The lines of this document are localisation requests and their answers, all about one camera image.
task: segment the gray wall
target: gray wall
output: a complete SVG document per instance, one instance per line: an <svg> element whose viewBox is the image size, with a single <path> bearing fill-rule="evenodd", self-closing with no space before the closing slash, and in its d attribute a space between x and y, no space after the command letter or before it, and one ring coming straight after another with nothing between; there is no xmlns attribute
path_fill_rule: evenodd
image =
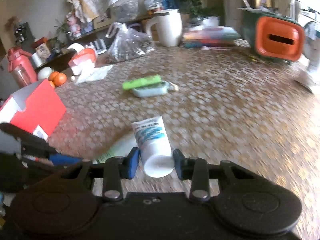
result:
<svg viewBox="0 0 320 240"><path fill-rule="evenodd" d="M70 8L66 0L0 0L0 39L5 49L14 45L13 33L4 29L12 16L29 22L36 39L44 36L51 38L57 26L55 19L63 20Z"/></svg>

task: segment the open cardboard box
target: open cardboard box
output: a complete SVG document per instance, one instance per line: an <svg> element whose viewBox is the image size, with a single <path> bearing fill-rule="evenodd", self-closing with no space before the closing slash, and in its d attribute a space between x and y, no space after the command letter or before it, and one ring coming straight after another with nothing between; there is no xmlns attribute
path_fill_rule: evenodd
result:
<svg viewBox="0 0 320 240"><path fill-rule="evenodd" d="M0 108L0 123L11 123L47 140L65 112L66 107L45 79L14 92Z"/></svg>

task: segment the green marker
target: green marker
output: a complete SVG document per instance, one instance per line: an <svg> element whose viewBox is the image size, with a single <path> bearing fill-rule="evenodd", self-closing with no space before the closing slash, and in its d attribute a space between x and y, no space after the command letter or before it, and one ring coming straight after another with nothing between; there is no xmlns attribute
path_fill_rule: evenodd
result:
<svg viewBox="0 0 320 240"><path fill-rule="evenodd" d="M130 90L133 88L138 88L138 87L143 87L143 86L148 86L148 85L153 85L161 82L161 77L160 75L155 75L155 76L149 76L149 77L144 77L144 78L139 78L135 80L130 80L127 82L124 82L122 84L122 88L124 90Z"/></svg>

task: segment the orange fruit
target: orange fruit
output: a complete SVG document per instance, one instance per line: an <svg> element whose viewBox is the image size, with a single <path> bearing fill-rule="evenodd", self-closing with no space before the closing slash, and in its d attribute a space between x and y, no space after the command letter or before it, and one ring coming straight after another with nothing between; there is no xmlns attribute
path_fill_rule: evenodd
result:
<svg viewBox="0 0 320 240"><path fill-rule="evenodd" d="M55 89L56 86L54 85L54 83L52 81L49 81L49 83L52 86L52 88Z"/></svg>
<svg viewBox="0 0 320 240"><path fill-rule="evenodd" d="M67 81L67 76L64 73L57 74L53 79L53 83L57 87L63 85L66 81Z"/></svg>
<svg viewBox="0 0 320 240"><path fill-rule="evenodd" d="M53 79L55 78L56 75L58 75L59 72L58 71L54 71L50 74L50 76L48 77L49 81L53 81Z"/></svg>

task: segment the barcode sticker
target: barcode sticker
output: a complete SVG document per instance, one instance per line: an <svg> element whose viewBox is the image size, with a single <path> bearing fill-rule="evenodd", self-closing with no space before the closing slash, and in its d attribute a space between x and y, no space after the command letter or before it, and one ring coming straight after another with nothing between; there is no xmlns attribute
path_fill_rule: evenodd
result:
<svg viewBox="0 0 320 240"><path fill-rule="evenodd" d="M48 139L48 135L45 133L45 131L41 128L40 125L38 125L35 130L33 131L33 135L38 136L44 140Z"/></svg>

